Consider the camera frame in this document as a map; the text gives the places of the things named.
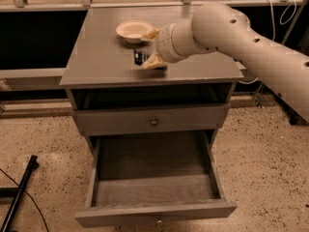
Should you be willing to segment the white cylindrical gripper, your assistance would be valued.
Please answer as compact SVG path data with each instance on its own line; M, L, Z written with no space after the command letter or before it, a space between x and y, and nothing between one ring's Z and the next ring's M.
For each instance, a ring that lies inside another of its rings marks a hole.
M176 24L162 27L160 30L153 29L146 34L143 34L143 41L154 40L156 53L152 54L143 64L142 67L146 70L154 70L164 68L167 63L177 63L181 61L182 56L175 50L173 46L172 33Z

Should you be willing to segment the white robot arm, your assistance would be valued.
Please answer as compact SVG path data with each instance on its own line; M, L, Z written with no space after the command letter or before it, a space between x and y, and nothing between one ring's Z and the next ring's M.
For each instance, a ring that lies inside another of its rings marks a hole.
M192 18L147 34L155 53L142 64L155 69L191 55L218 51L241 62L305 121L309 121L309 56L255 32L238 10L218 3L200 6Z

